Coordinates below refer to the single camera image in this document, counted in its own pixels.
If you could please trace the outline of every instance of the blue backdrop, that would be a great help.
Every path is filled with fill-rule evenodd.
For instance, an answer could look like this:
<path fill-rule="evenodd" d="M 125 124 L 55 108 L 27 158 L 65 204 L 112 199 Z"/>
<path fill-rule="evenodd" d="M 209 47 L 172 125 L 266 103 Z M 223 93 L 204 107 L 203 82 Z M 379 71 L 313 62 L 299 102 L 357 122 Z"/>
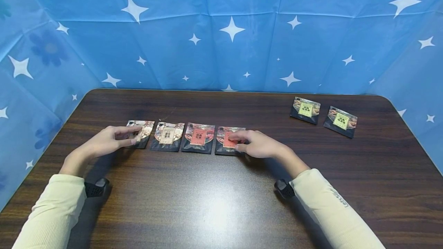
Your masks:
<path fill-rule="evenodd" d="M 377 94 L 443 169 L 443 0 L 0 0 L 0 209 L 93 88 Z"/>

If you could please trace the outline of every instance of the white star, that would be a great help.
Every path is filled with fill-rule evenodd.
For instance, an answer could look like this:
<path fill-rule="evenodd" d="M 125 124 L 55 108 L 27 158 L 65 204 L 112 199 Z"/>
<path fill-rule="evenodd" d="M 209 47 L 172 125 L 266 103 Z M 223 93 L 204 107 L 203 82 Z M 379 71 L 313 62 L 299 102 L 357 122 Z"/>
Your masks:
<path fill-rule="evenodd" d="M 351 55 L 351 56 L 349 56 L 347 59 L 344 59 L 344 60 L 342 60 L 342 61 L 345 63 L 345 66 L 347 66 L 348 63 L 350 63 L 350 62 L 354 62 L 355 60 L 352 59 L 352 55 Z"/>
<path fill-rule="evenodd" d="M 111 84 L 114 85 L 114 87 L 117 88 L 117 82 L 120 82 L 121 80 L 112 77 L 108 72 L 106 72 L 106 74 L 108 75 L 108 78 L 106 78 L 106 79 L 103 80 L 102 82 L 111 83 Z"/>
<path fill-rule="evenodd" d="M 393 4 L 397 6 L 397 11 L 395 12 L 394 18 L 399 15 L 404 8 L 420 3 L 421 0 L 394 0 L 389 2 L 389 4 Z"/>
<path fill-rule="evenodd" d="M 227 91 L 227 92 L 234 92 L 236 90 L 231 89 L 231 85 L 228 84 L 228 87 L 226 89 L 222 89 L 222 91 Z"/>
<path fill-rule="evenodd" d="M 58 23 L 58 28 L 56 30 L 65 32 L 67 35 L 69 35 L 68 34 L 69 28 L 68 27 L 64 27 L 60 22 Z"/>
<path fill-rule="evenodd" d="M 293 20 L 291 20 L 290 22 L 288 22 L 290 25 L 292 25 L 292 30 L 294 30 L 294 28 L 299 25 L 302 24 L 300 21 L 297 20 L 297 16 L 295 16 L 295 18 Z"/>
<path fill-rule="evenodd" d="M 189 40 L 192 41 L 192 42 L 194 42 L 195 45 L 197 45 L 197 42 L 198 42 L 199 40 L 201 40 L 201 39 L 199 39 L 198 37 L 195 36 L 195 34 L 193 34 L 192 38 L 189 39 Z"/>
<path fill-rule="evenodd" d="M 299 80 L 297 78 L 294 78 L 294 72 L 291 72 L 291 75 L 289 75 L 288 77 L 283 77 L 283 78 L 280 78 L 280 79 L 285 80 L 288 83 L 288 86 L 290 84 L 294 83 L 294 82 L 301 81 L 301 80 Z"/>
<path fill-rule="evenodd" d="M 0 118 L 9 118 L 6 115 L 6 110 L 8 109 L 8 107 L 5 107 L 5 109 L 0 109 Z"/>
<path fill-rule="evenodd" d="M 128 7 L 123 8 L 122 11 L 128 12 L 134 17 L 136 22 L 140 24 L 140 14 L 145 12 L 149 8 L 141 7 L 134 3 L 132 0 L 128 0 Z"/>
<path fill-rule="evenodd" d="M 34 165 L 32 164 L 34 162 L 34 160 L 32 159 L 30 162 L 26 162 L 26 169 L 33 167 Z"/>
<path fill-rule="evenodd" d="M 137 60 L 137 62 L 141 63 L 142 65 L 145 65 L 146 60 L 144 60 L 141 56 L 139 56 L 139 59 Z"/>
<path fill-rule="evenodd" d="M 231 41 L 234 42 L 235 34 L 245 30 L 244 28 L 236 27 L 234 23 L 234 19 L 231 17 L 231 22 L 229 23 L 228 27 L 220 29 L 220 31 L 224 31 L 228 33 L 231 36 Z"/>
<path fill-rule="evenodd" d="M 427 116 L 428 116 L 428 120 L 426 120 L 426 122 L 431 121 L 432 123 L 434 123 L 435 115 L 427 115 Z"/>
<path fill-rule="evenodd" d="M 433 37 L 434 37 L 434 36 L 430 37 L 430 38 L 427 39 L 427 40 L 418 40 L 418 42 L 421 43 L 421 47 L 420 47 L 420 49 L 423 49 L 423 48 L 425 48 L 426 46 L 435 46 L 435 45 L 432 43 L 432 38 L 433 38 Z"/>
<path fill-rule="evenodd" d="M 398 114 L 400 115 L 400 117 L 402 118 L 402 117 L 403 117 L 403 114 L 406 112 L 406 109 L 401 110 L 401 111 L 397 111 L 397 112 L 398 112 Z"/>
<path fill-rule="evenodd" d="M 29 61 L 29 58 L 26 58 L 23 61 L 18 61 L 9 55 L 8 55 L 8 57 L 11 60 L 12 65 L 14 65 L 14 78 L 20 74 L 23 74 L 23 75 L 28 76 L 31 79 L 34 79 L 34 78 L 32 78 L 31 74 L 29 74 L 29 71 L 27 70 L 27 63 Z"/>

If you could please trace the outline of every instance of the wooden table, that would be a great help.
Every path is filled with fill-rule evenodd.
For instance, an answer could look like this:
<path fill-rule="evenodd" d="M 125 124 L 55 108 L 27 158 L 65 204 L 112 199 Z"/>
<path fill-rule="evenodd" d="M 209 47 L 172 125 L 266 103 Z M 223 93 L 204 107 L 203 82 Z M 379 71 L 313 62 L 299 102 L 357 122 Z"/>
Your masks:
<path fill-rule="evenodd" d="M 128 120 L 258 129 L 318 168 L 387 248 L 443 248 L 443 179 L 392 104 L 378 96 L 300 95 L 321 103 L 317 126 L 289 117 L 294 94 L 98 89 L 88 93 L 0 214 L 11 248 L 64 157 Z M 329 106 L 358 116 L 353 139 L 323 127 Z M 329 248 L 271 159 L 124 149 L 96 163 L 108 200 L 87 199 L 70 248 Z"/>

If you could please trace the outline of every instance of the black packet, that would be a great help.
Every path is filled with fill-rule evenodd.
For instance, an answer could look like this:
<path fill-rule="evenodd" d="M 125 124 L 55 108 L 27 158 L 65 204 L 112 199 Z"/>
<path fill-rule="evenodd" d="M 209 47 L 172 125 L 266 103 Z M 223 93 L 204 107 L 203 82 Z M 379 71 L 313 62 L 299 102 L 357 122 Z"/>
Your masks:
<path fill-rule="evenodd" d="M 348 138 L 353 138 L 357 126 L 357 117 L 331 106 L 323 126 Z"/>
<path fill-rule="evenodd" d="M 178 152 L 182 141 L 184 123 L 158 123 L 152 140 L 152 151 Z"/>
<path fill-rule="evenodd" d="M 188 123 L 183 139 L 182 152 L 210 154 L 215 125 Z"/>
<path fill-rule="evenodd" d="M 137 142 L 134 145 L 128 146 L 126 148 L 136 148 L 145 149 L 146 144 L 148 144 L 149 136 L 151 135 L 152 129 L 154 128 L 155 121 L 146 120 L 130 120 L 126 126 L 140 126 L 142 130 L 138 132 L 130 133 L 128 138 L 136 139 Z"/>
<path fill-rule="evenodd" d="M 301 97 L 294 97 L 292 103 L 291 116 L 303 121 L 317 125 L 320 114 L 320 103 L 307 100 Z"/>
<path fill-rule="evenodd" d="M 217 136 L 215 143 L 215 155 L 227 155 L 227 156 L 241 156 L 241 153 L 236 151 L 234 146 L 238 144 L 238 141 L 230 141 L 230 134 L 239 130 L 245 130 L 242 127 L 217 127 Z"/>

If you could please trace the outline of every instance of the sleeve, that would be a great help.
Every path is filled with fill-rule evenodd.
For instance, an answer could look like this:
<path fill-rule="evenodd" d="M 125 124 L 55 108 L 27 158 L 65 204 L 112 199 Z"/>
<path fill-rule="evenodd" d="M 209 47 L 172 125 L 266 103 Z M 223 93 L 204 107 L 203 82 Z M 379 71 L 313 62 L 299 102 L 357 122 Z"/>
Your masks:
<path fill-rule="evenodd" d="M 385 248 L 365 221 L 318 170 L 303 171 L 290 184 L 334 249 Z"/>
<path fill-rule="evenodd" d="M 32 207 L 12 249 L 64 249 L 86 199 L 85 180 L 55 174 Z"/>

